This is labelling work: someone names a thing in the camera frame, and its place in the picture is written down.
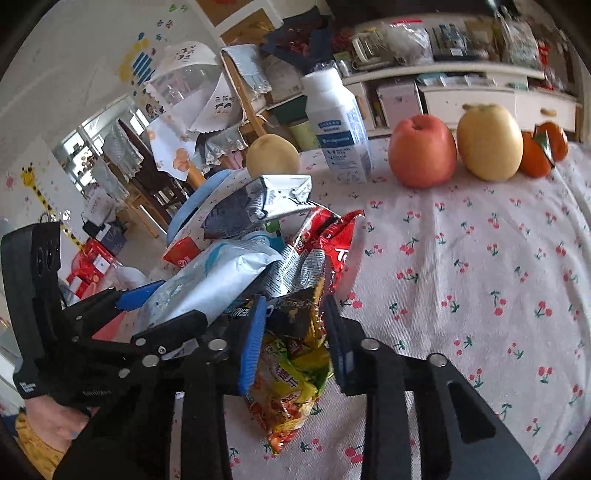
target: human hand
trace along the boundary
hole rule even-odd
[[[49,395],[25,400],[27,421],[37,436],[50,447],[65,452],[89,418],[79,410],[62,407]]]

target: yellow clothing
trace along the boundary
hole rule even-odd
[[[16,428],[18,435],[17,443],[25,452],[29,461],[39,470],[46,480],[51,480],[57,465],[64,457],[64,453],[50,447],[37,436],[29,425],[25,413],[21,413],[18,416]]]

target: table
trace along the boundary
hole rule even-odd
[[[489,184],[460,168],[451,182],[418,192],[392,177],[386,140],[371,146],[374,172],[366,185],[335,184],[320,151],[301,156],[302,172],[313,176],[312,200],[339,214],[366,212],[365,258],[343,315],[403,355],[445,354],[547,478],[591,413],[591,154],[571,145],[567,160],[546,179],[517,175]],[[190,236],[204,248],[200,224],[207,212],[247,181],[245,171],[235,172],[177,238]],[[291,220],[281,222],[284,234]],[[163,262],[151,279],[173,274]],[[225,410],[236,480],[353,480],[361,474],[365,400],[340,395],[334,381],[278,456],[242,399],[227,398]],[[177,415],[175,432],[179,421]],[[419,478],[412,406],[410,424]]]

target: storage box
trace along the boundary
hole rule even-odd
[[[400,120],[423,113],[417,85],[414,82],[382,85],[378,87],[377,92],[388,128],[395,128]]]

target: plastic container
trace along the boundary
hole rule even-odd
[[[378,87],[377,93],[388,128],[394,129],[405,118],[423,114],[417,84],[414,82],[382,85]]]
[[[363,119],[353,95],[335,69],[302,78],[306,115],[329,168],[341,183],[366,183],[371,153]]]

